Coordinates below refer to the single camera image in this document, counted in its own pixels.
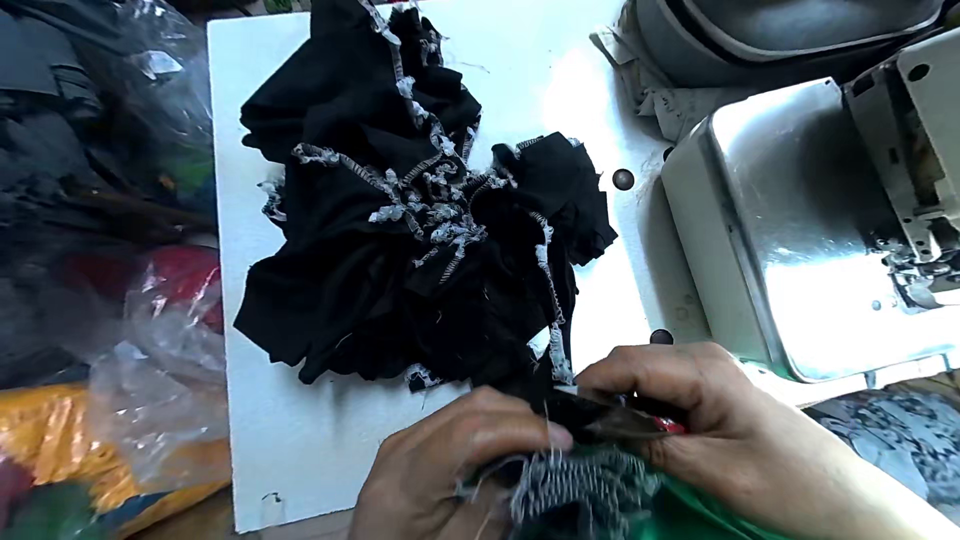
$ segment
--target white table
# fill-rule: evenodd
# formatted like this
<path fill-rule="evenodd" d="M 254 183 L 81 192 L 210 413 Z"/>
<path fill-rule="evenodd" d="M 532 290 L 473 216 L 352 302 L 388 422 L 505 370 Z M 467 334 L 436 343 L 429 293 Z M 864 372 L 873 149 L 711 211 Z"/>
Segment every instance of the white table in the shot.
<path fill-rule="evenodd" d="M 666 142 L 634 117 L 606 59 L 590 43 L 611 24 L 622 0 L 431 0 L 420 5 L 449 37 L 446 65 L 483 105 L 470 165 L 491 159 L 497 142 L 561 131 L 582 140 L 607 191 L 620 237 L 607 253 L 577 268 L 580 295 L 571 336 L 575 371 L 615 345 L 646 343 L 651 329 L 681 340 L 706 335 L 692 279 L 662 187 L 653 180 Z M 240 139 L 240 106 L 308 36 L 306 13 L 209 24 L 210 77 L 220 212 L 224 308 L 232 321 L 247 271 L 282 243 L 261 213 L 256 184 L 279 165 Z M 636 175 L 629 191 L 612 173 Z M 352 507 L 376 449 L 465 391 L 446 385 L 412 395 L 400 381 L 324 376 L 311 386 L 297 370 L 272 365 L 232 326 L 227 328 L 230 442 L 237 530 L 256 530 Z"/>

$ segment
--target fabric pile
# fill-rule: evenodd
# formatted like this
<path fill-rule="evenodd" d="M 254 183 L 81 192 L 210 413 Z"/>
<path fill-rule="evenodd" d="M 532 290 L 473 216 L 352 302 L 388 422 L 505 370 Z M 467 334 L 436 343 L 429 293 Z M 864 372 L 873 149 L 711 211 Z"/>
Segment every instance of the fabric pile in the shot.
<path fill-rule="evenodd" d="M 286 164 L 263 185 L 286 242 L 251 269 L 235 327 L 271 361 L 303 361 L 304 383 L 406 373 L 414 390 L 471 379 L 539 403 L 572 380 L 571 264 L 616 238 L 606 195 L 561 134 L 468 169 L 480 104 L 441 39 L 413 9 L 388 22 L 366 0 L 323 2 L 244 105 L 244 143 Z"/>
<path fill-rule="evenodd" d="M 860 392 L 808 412 L 859 455 L 960 522 L 960 412 L 942 395 Z"/>

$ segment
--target metal plate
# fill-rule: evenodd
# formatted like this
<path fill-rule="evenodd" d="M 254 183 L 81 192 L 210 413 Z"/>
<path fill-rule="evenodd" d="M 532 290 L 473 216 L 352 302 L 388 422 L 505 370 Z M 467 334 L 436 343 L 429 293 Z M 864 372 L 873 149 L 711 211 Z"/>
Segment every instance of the metal plate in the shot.
<path fill-rule="evenodd" d="M 868 248 L 892 211 L 836 84 L 726 106 L 710 130 L 774 360 L 816 381 L 956 347 L 960 309 L 901 311 L 883 255 Z"/>

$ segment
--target fingernail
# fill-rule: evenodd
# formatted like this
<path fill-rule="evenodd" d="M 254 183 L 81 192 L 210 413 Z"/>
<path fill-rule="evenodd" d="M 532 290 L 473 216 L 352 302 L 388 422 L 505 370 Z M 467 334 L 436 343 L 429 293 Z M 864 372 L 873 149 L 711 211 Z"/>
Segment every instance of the fingernail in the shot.
<path fill-rule="evenodd" d="M 573 435 L 560 424 L 546 423 L 546 436 L 550 439 L 550 448 L 570 450 L 573 448 Z"/>

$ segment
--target dark fabric pile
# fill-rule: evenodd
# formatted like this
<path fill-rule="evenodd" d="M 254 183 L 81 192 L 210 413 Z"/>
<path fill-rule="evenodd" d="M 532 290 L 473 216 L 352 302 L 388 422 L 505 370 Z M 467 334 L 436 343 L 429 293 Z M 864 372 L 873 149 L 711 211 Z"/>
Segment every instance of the dark fabric pile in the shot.
<path fill-rule="evenodd" d="M 310 30 L 242 109 L 245 144 L 286 164 L 265 208 L 286 243 L 251 269 L 236 328 L 271 361 L 304 360 L 305 383 L 569 380 L 571 263 L 616 237 L 584 146 L 497 145 L 469 171 L 480 104 L 427 19 L 330 0 Z M 538 369 L 527 344 L 544 328 Z"/>
<path fill-rule="evenodd" d="M 108 69 L 126 65 L 149 45 L 139 40 L 155 35 L 120 18 L 141 6 L 158 10 L 151 20 L 180 17 L 154 0 L 124 8 L 108 0 L 0 0 L 0 318 L 7 323 L 0 388 L 54 381 L 51 373 L 80 365 L 60 347 L 92 318 L 60 294 L 78 286 L 68 279 L 69 256 L 116 250 L 126 257 L 136 251 L 132 242 L 189 232 L 185 212 L 167 219 L 176 203 L 169 188 L 126 172 L 131 149 L 146 148 L 132 136 L 142 125 L 121 128 L 125 96 L 105 88 L 136 74 L 146 79 L 133 67 Z"/>

